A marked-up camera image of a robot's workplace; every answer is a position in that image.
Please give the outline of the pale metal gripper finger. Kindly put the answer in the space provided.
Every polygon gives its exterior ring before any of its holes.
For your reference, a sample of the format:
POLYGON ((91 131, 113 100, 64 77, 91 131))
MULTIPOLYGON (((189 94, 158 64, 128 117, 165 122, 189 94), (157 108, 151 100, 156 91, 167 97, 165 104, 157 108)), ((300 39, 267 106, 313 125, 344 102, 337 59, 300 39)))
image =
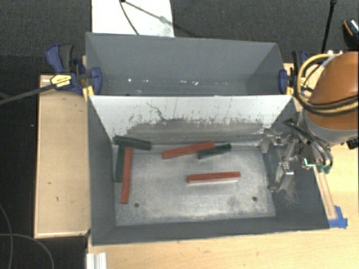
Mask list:
POLYGON ((268 186, 271 192, 287 191, 295 176, 295 171, 289 162, 280 162, 275 172, 274 181, 268 186))
POLYGON ((274 145, 274 146, 282 145, 282 132, 276 131, 274 129, 264 130, 263 137, 259 145, 261 153, 267 153, 269 151, 270 145, 274 145))

